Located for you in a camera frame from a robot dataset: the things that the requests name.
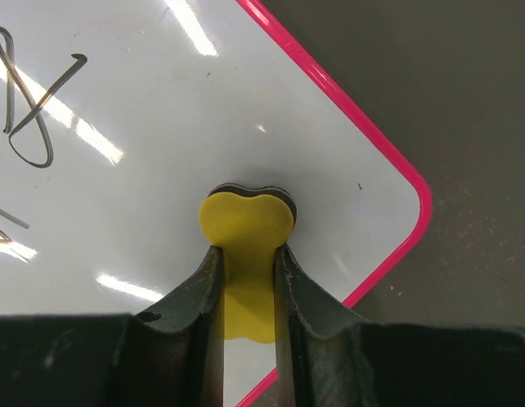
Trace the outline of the pink framed whiteboard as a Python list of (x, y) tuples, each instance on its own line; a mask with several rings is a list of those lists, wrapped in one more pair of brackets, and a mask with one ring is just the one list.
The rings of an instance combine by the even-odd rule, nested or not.
[(258, 1), (0, 1), (0, 406), (96, 406), (124, 321), (198, 267), (223, 183), (355, 304), (420, 240), (418, 171)]

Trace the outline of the yellow bone shaped eraser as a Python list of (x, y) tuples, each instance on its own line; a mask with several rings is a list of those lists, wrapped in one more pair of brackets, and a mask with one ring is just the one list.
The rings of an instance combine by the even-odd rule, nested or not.
[(225, 183), (202, 202), (198, 222), (224, 256), (224, 338), (275, 342), (273, 273), (276, 251), (297, 220), (280, 187)]

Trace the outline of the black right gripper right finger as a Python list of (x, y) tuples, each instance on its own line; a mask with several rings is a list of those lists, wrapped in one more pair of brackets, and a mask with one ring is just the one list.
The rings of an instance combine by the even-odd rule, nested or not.
[(367, 321), (276, 251), (282, 406), (525, 406), (525, 328)]

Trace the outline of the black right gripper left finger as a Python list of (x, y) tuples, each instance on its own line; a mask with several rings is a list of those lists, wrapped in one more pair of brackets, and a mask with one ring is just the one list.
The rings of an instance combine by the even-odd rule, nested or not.
[(0, 316), (0, 406), (220, 406), (224, 256), (136, 314)]

